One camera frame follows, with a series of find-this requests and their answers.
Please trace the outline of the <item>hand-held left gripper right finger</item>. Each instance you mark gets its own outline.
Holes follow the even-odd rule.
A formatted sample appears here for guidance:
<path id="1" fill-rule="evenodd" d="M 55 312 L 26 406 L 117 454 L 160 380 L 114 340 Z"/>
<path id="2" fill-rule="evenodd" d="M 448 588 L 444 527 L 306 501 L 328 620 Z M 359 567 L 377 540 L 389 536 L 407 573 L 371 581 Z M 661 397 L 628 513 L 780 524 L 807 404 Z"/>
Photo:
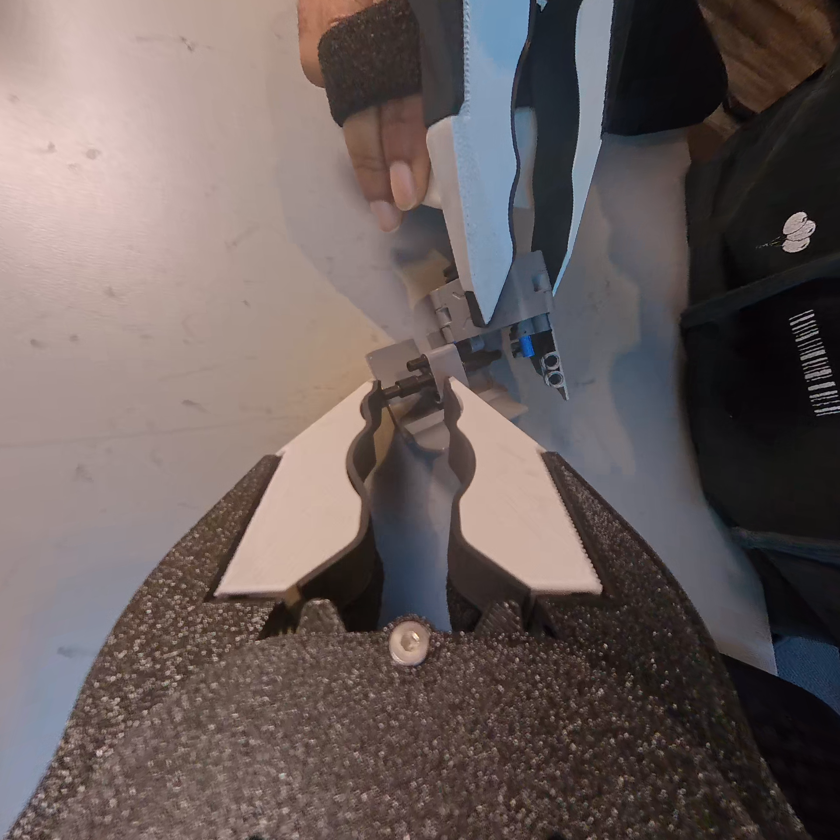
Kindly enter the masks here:
<path id="1" fill-rule="evenodd" d="M 548 452 L 467 385 L 449 378 L 444 420 L 458 480 L 449 577 L 464 596 L 603 594 L 547 464 Z"/>

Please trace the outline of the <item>person's right hand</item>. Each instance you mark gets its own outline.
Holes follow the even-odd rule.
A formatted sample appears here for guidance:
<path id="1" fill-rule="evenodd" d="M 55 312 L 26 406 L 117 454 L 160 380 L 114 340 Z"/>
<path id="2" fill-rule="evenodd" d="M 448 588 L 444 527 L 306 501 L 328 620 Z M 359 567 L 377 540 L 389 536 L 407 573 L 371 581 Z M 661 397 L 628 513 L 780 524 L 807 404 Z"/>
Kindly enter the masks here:
<path id="1" fill-rule="evenodd" d="M 325 90 L 380 229 L 424 200 L 427 151 L 417 21 L 408 2 L 300 1 L 303 74 Z"/>

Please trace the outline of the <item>grey toy brick assembly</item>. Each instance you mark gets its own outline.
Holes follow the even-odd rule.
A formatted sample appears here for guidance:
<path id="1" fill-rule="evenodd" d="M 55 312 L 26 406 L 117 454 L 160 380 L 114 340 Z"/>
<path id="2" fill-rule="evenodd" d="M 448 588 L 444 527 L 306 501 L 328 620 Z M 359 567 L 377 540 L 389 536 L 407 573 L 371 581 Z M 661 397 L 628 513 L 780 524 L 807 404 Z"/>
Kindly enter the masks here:
<path id="1" fill-rule="evenodd" d="M 409 339 L 371 352 L 396 430 L 420 452 L 448 446 L 443 387 L 456 378 L 507 420 L 528 411 L 497 381 L 492 366 L 526 361 L 565 401 L 570 394 L 553 329 L 553 290 L 540 252 L 516 257 L 486 326 L 470 313 L 455 264 L 436 251 L 402 271 L 412 310 Z"/>

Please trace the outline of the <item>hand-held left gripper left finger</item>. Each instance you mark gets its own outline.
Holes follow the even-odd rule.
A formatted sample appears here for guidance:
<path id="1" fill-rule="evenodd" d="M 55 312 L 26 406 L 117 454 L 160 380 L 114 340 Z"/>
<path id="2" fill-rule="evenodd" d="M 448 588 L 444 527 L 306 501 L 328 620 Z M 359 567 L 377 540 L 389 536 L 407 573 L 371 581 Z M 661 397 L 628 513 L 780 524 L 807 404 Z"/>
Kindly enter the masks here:
<path id="1" fill-rule="evenodd" d="M 368 380 L 277 452 L 217 599 L 301 591 L 362 545 L 382 412 L 380 383 Z"/>

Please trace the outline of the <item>grey desk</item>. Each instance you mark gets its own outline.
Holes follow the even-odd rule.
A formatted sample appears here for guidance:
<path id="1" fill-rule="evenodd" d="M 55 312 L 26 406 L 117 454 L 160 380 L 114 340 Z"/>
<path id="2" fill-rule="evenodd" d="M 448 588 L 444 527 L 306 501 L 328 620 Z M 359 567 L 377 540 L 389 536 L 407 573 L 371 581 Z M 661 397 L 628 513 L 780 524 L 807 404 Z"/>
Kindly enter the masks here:
<path id="1" fill-rule="evenodd" d="M 2 2 L 2 833 L 133 593 L 264 455 L 412 333 L 294 2 Z M 774 673 L 762 587 L 699 488 L 679 395 L 682 132 L 606 137 L 556 297 L 570 400 L 520 425 L 654 548 L 720 650 Z"/>

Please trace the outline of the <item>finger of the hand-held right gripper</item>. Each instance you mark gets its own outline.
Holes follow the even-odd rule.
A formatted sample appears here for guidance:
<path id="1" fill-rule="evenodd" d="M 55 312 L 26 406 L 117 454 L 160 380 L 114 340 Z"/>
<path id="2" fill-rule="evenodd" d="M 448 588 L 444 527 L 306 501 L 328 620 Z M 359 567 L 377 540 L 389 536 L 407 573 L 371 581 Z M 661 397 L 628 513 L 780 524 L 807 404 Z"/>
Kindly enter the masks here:
<path id="1" fill-rule="evenodd" d="M 567 248 L 554 279 L 553 293 L 557 293 L 570 264 L 602 147 L 614 6 L 614 1 L 583 1 L 574 18 L 572 56 L 579 116 L 570 170 L 572 213 Z"/>
<path id="2" fill-rule="evenodd" d="M 468 308 L 492 320 L 516 255 L 514 109 L 533 2 L 423 1 L 422 98 L 434 186 Z"/>

